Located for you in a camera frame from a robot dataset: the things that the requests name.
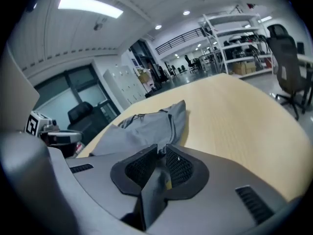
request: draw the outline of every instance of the window frame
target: window frame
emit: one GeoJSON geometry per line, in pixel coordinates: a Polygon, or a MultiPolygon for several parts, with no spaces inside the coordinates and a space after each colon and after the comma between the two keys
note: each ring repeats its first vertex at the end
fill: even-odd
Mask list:
{"type": "Polygon", "coordinates": [[[105,95],[105,97],[107,98],[107,100],[105,100],[104,102],[98,104],[99,107],[102,107],[106,104],[109,104],[112,109],[115,111],[116,115],[120,115],[120,111],[118,110],[118,108],[116,107],[116,105],[112,102],[110,96],[108,95],[108,93],[106,92],[106,90],[104,89],[103,85],[101,84],[100,80],[99,80],[99,77],[97,76],[96,72],[94,71],[94,68],[92,66],[92,63],[88,64],[88,65],[84,65],[84,66],[81,66],[81,67],[77,67],[77,68],[74,68],[74,69],[71,69],[71,70],[66,70],[60,74],[57,74],[43,82],[41,82],[40,84],[34,86],[34,88],[36,90],[39,90],[40,88],[46,86],[47,84],[61,78],[61,77],[64,77],[66,82],[67,82],[67,85],[68,85],[68,88],[71,89],[72,93],[74,94],[76,100],[78,101],[78,103],[82,103],[82,99],[81,97],[79,96],[79,92],[85,90],[85,89],[88,89],[89,87],[92,87],[94,85],[98,85],[100,87],[100,90],[102,91],[102,93],[105,95]],[[81,70],[85,70],[85,69],[89,69],[89,71],[91,72],[92,76],[93,76],[93,80],[90,80],[88,82],[85,82],[81,85],[78,85],[78,86],[75,86],[71,80],[70,80],[70,74],[71,73],[75,73],[77,71],[81,71],[81,70]]]}

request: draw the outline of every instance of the ceiling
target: ceiling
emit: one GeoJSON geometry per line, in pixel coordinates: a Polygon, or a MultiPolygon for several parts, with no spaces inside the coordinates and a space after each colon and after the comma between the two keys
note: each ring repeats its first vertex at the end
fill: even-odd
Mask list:
{"type": "Polygon", "coordinates": [[[98,1],[124,13],[114,19],[92,12],[59,10],[60,0],[37,0],[36,8],[23,14],[8,45],[26,76],[80,57],[121,54],[149,31],[154,34],[156,24],[163,24],[165,29],[181,21],[185,9],[196,17],[208,8],[212,12],[230,9],[245,0],[98,1]],[[93,29],[96,23],[103,25],[98,31],[93,29]]]}

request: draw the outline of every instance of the balcony railing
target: balcony railing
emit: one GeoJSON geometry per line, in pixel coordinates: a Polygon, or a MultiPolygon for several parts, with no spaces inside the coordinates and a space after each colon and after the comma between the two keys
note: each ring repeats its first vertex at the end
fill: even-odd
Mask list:
{"type": "Polygon", "coordinates": [[[171,39],[170,41],[160,45],[156,48],[156,51],[158,54],[162,54],[163,52],[166,52],[167,50],[174,48],[177,45],[182,44],[183,42],[187,42],[191,39],[194,39],[196,37],[203,36],[203,33],[201,31],[201,28],[193,29],[191,31],[188,31],[176,38],[171,39]]]}

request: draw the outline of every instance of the fluorescent light panel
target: fluorescent light panel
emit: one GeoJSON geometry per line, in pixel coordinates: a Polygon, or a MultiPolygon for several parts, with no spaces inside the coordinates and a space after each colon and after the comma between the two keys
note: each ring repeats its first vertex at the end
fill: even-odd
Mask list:
{"type": "Polygon", "coordinates": [[[118,18],[123,11],[96,0],[61,0],[58,9],[84,10],[118,18]]]}
{"type": "Polygon", "coordinates": [[[260,22],[265,22],[265,21],[270,20],[270,19],[272,19],[272,17],[271,17],[271,16],[268,16],[268,17],[262,18],[261,20],[258,20],[258,22],[259,22],[259,23],[260,23],[260,22]]]}

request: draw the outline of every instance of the light wood tabletop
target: light wood tabletop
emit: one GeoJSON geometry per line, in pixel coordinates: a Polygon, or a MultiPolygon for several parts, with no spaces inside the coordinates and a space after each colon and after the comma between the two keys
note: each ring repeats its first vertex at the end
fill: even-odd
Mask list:
{"type": "MultiPolygon", "coordinates": [[[[130,106],[112,124],[157,112],[185,100],[181,145],[228,158],[277,189],[287,200],[303,194],[313,176],[313,148],[273,98],[248,83],[219,74],[166,91],[130,106]]],[[[87,157],[108,126],[78,155],[87,157]]]]}

